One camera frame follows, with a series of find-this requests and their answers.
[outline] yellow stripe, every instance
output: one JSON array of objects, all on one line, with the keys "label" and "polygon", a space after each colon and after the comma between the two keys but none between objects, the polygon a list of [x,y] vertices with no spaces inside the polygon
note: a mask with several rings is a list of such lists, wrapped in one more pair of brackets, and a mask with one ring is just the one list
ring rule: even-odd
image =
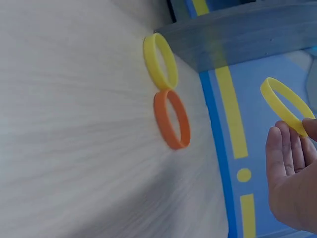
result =
[{"label": "yellow stripe", "polygon": [[229,67],[217,68],[215,73],[229,127],[233,156],[235,159],[247,157],[247,142]]},{"label": "yellow stripe", "polygon": [[197,16],[209,13],[206,0],[193,0],[193,4],[197,13]]},{"label": "yellow stripe", "polygon": [[243,195],[240,197],[243,238],[256,237],[256,215],[254,210],[253,194]]}]

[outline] yellow silicone bracelet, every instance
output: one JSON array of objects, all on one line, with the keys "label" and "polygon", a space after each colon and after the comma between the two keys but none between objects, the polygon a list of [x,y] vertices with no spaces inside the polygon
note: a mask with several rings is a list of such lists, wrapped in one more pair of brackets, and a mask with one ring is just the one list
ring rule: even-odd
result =
[{"label": "yellow silicone bracelet", "polygon": [[275,78],[267,78],[261,85],[261,93],[273,111],[300,135],[307,136],[302,122],[282,103],[274,91],[290,101],[304,117],[314,119],[312,110],[296,93]]},{"label": "yellow silicone bracelet", "polygon": [[[156,46],[163,56],[169,79],[164,76],[159,65]],[[143,42],[143,56],[149,74],[159,90],[176,88],[178,84],[177,65],[174,54],[164,36],[160,33],[147,36]]]}]

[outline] orange silicone bracelet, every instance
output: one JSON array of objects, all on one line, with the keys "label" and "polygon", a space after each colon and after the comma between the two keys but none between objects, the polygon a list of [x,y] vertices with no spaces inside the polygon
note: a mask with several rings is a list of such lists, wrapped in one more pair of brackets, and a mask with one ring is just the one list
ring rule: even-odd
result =
[{"label": "orange silicone bracelet", "polygon": [[[173,129],[168,116],[167,99],[172,104],[179,121],[181,138],[179,139]],[[154,113],[163,139],[174,150],[186,148],[190,144],[191,132],[185,107],[179,96],[173,90],[163,90],[154,96]]]}]

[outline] blue board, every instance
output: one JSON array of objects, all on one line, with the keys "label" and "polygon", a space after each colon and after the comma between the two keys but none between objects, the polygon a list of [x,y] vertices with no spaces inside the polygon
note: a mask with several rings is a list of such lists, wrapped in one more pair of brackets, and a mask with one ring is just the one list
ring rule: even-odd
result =
[{"label": "blue board", "polygon": [[[197,17],[197,1],[185,1],[191,17]],[[287,54],[200,73],[223,183],[229,238],[317,237],[287,227],[270,212],[265,174],[265,141],[269,128],[279,117],[270,109],[260,92],[263,81],[273,77],[308,102],[305,83],[309,64],[311,58],[308,54]],[[238,114],[228,115],[226,111],[228,104],[225,100],[228,98],[225,99],[225,94],[228,92],[230,103],[237,104]],[[281,100],[298,118],[302,118],[288,101]],[[241,118],[240,136],[241,140],[245,140],[246,147],[241,156],[237,156],[239,152],[235,151],[237,146],[234,145],[233,136],[239,125],[230,122],[230,116],[237,118],[237,124]],[[251,173],[245,181],[238,179],[241,169]]]}]

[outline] blue stripe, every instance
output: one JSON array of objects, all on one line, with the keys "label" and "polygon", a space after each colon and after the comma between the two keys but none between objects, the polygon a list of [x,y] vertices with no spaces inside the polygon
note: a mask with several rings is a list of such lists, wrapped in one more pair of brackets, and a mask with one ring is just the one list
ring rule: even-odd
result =
[{"label": "blue stripe", "polygon": [[211,88],[210,77],[208,71],[199,74],[203,92],[205,96],[206,105],[208,107],[209,117],[211,120],[212,133],[214,137],[214,144],[218,156],[218,163],[220,168],[223,193],[225,205],[227,210],[229,233],[228,238],[237,238],[237,222],[234,212],[233,192],[230,180],[229,165],[227,160],[227,153],[224,146],[223,134],[221,131],[221,124],[217,112],[215,98]]},{"label": "blue stripe", "polygon": [[192,0],[186,0],[186,5],[188,7],[188,11],[189,11],[189,15],[191,18],[196,18],[197,17],[197,13],[196,13],[196,9],[195,6],[193,4]]}]

